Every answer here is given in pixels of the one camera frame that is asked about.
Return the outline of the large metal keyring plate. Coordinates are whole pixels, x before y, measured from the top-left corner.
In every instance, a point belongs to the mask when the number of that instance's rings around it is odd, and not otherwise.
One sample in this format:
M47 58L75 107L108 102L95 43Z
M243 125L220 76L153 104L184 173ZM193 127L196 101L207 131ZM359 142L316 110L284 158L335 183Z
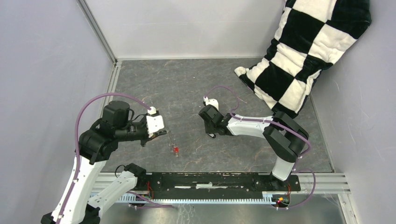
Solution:
M178 156L179 156L179 153L176 154L176 153L174 153L174 151L173 151L173 148L174 148L174 147L178 147L178 146L177 146L177 145L175 144L175 142L174 142L174 138L173 138L173 136L172 136L171 130L168 130L168 131L167 131L167 135L168 135L168 137L169 137L169 146L170 146L170 148L172 149L173 154L174 154L176 157L178 157Z

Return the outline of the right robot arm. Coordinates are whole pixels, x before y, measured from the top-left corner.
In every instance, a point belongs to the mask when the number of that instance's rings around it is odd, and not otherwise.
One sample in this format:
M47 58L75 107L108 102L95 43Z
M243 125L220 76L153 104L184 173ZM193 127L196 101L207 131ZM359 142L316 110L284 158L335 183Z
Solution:
M284 189L297 160L311 149L309 134L288 114L276 112L264 118L242 117L234 113L222 115L213 105L204 106L199 116L205 132L211 138L216 135L253 136L265 139L277 159L271 171L270 185L275 190Z

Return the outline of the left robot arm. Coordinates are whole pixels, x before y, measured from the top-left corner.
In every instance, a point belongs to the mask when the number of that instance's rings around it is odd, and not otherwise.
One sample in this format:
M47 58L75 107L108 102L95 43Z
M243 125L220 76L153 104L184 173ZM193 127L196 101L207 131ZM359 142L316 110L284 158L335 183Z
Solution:
M147 184L146 170L129 164L109 186L91 196L101 170L120 142L140 141L142 146L165 135L165 123L159 111L150 107L140 121L124 101L111 101L100 119L78 139L73 171L57 207L43 215L42 224L98 224L104 213L127 191L141 190Z

